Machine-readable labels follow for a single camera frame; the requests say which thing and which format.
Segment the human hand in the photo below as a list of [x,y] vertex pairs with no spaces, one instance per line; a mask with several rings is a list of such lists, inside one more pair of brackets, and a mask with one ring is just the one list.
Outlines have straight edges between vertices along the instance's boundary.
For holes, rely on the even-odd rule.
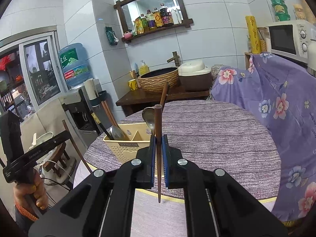
[[40,178],[40,175],[36,170],[34,170],[34,185],[20,183],[13,188],[13,192],[15,202],[33,215],[35,214],[34,210],[27,203],[24,197],[26,194],[34,195],[36,198],[36,205],[40,209],[44,210],[48,207],[48,197],[44,187],[44,181]]

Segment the wooden mirror frame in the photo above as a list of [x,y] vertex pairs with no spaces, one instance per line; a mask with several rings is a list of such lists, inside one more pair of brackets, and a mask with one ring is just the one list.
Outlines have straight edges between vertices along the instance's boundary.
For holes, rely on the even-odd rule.
[[[118,1],[116,1],[116,4],[114,5],[114,9],[118,10],[118,15],[119,15],[119,18],[120,18],[120,21],[121,21],[123,33],[128,32],[128,26],[127,26],[127,22],[126,22],[126,19],[125,19],[125,15],[124,15],[122,6],[127,5],[127,4],[129,4],[131,2],[134,2],[134,1],[136,1],[136,0],[123,0],[123,1],[118,0]],[[177,1],[179,3],[179,7],[180,7],[180,10],[181,10],[181,13],[182,13],[182,17],[183,17],[182,23],[176,24],[176,25],[171,25],[171,26],[166,26],[166,27],[160,27],[160,28],[157,28],[155,30],[151,30],[149,32],[138,34],[138,35],[132,37],[129,40],[126,40],[124,37],[122,37],[122,41],[123,42],[131,42],[131,40],[139,38],[141,36],[146,36],[148,34],[159,32],[159,31],[163,31],[163,30],[170,29],[170,28],[175,28],[175,27],[180,27],[180,26],[190,27],[190,24],[193,23],[193,19],[189,19],[188,18],[188,14],[186,13],[183,0],[177,0]]]

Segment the woven sink basin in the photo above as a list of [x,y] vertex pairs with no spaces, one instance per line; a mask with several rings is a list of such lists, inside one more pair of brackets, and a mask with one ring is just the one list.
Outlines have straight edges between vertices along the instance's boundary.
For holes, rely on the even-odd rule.
[[138,78],[138,82],[146,92],[162,92],[165,81],[173,87],[178,84],[178,68],[171,67],[148,72]]

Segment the yellow soap bottle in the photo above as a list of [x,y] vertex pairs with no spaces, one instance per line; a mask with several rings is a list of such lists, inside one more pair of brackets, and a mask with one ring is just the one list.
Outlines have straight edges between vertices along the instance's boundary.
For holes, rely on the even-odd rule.
[[149,67],[145,64],[144,61],[142,61],[142,65],[139,67],[138,72],[140,76],[149,72]]

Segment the faucet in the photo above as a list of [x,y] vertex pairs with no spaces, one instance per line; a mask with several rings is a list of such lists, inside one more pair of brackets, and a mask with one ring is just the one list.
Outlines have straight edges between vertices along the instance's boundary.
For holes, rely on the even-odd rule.
[[172,52],[172,55],[173,57],[169,60],[167,60],[167,62],[171,62],[171,61],[174,61],[174,64],[176,64],[176,67],[179,67],[180,66],[180,63],[179,63],[179,58],[180,56],[177,54],[177,52]]

